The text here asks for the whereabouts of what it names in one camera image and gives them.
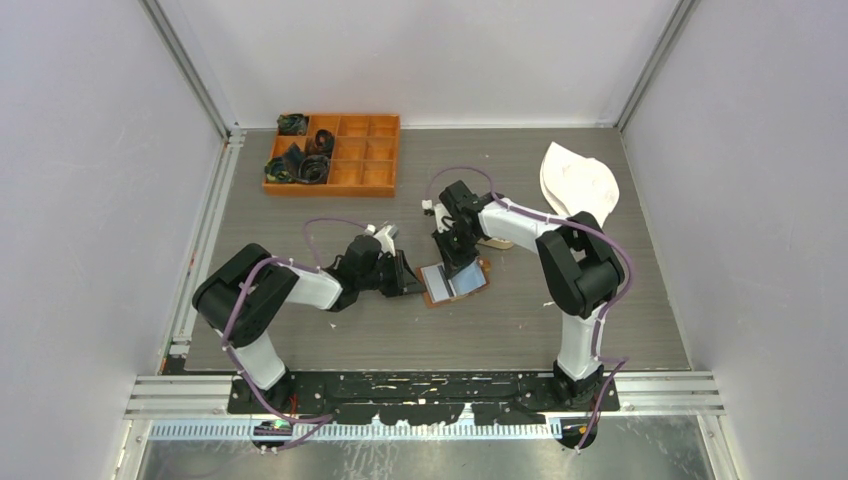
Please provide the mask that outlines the orange leather card holder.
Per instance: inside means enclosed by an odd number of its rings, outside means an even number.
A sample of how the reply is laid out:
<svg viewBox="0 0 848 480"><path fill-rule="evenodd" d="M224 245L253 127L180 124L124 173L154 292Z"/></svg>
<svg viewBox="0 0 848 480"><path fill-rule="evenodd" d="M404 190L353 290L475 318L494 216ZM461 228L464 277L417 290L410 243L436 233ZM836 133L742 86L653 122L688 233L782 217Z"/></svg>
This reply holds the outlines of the orange leather card holder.
<svg viewBox="0 0 848 480"><path fill-rule="evenodd" d="M418 269L417 276L425 284L421 273L422 268L424 267ZM452 300L432 303L426 287L426 292L423 293L426 306L428 308L435 308L447 305L485 290L491 284L489 279L490 270L490 262L485 258L478 257L473 264L461 270L454 278L450 279L456 292L456 296Z"/></svg>

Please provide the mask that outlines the white card black stripe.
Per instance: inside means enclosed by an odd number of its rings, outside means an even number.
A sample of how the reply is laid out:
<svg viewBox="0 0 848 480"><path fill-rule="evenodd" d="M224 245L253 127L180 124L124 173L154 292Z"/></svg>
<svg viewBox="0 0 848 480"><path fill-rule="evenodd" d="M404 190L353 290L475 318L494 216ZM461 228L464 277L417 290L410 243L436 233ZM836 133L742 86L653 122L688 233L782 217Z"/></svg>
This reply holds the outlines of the white card black stripe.
<svg viewBox="0 0 848 480"><path fill-rule="evenodd" d="M421 269L421 273L432 303L452 300L456 296L453 284L447 277L442 263L424 267Z"/></svg>

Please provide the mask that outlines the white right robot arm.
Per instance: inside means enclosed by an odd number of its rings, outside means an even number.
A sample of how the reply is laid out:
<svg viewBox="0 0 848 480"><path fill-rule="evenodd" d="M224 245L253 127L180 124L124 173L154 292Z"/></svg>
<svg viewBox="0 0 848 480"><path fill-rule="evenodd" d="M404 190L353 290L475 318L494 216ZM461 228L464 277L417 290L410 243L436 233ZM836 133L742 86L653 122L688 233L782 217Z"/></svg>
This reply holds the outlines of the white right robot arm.
<svg viewBox="0 0 848 480"><path fill-rule="evenodd" d="M544 214L494 193L479 196L462 181L446 187L437 201L423 200L422 209L435 219L432 237L449 279L477 261L481 240L505 240L538 256L548 292L562 313L551 388L562 407L582 409L604 372L597 352L602 316L626 280L595 217L588 212L569 218Z"/></svg>

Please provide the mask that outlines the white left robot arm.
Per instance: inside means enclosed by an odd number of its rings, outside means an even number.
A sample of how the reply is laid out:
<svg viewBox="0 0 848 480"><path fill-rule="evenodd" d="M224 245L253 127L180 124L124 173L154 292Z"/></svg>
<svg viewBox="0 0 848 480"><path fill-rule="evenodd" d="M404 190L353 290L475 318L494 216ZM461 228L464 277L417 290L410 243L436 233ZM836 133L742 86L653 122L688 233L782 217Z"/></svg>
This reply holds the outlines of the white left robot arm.
<svg viewBox="0 0 848 480"><path fill-rule="evenodd" d="M196 289L192 307L218 333L222 348L253 386L255 403L277 413L292 397L290 368L267 330L285 304L340 312L363 291L395 298L424 290L404 251L363 234L330 266L314 269L250 243Z"/></svg>

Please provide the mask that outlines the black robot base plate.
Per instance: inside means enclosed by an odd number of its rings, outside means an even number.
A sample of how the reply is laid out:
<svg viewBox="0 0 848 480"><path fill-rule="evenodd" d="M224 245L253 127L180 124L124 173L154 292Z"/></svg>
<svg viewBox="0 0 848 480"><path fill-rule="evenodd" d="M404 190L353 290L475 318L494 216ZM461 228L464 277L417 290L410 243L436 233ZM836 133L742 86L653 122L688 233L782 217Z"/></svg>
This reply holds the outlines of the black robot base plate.
<svg viewBox="0 0 848 480"><path fill-rule="evenodd" d="M450 425L468 411L476 426L529 425L557 412L619 410L617 394L602 385L597 380L589 392L572 394L551 371L298 371L259 393L234 378L227 411L389 426Z"/></svg>

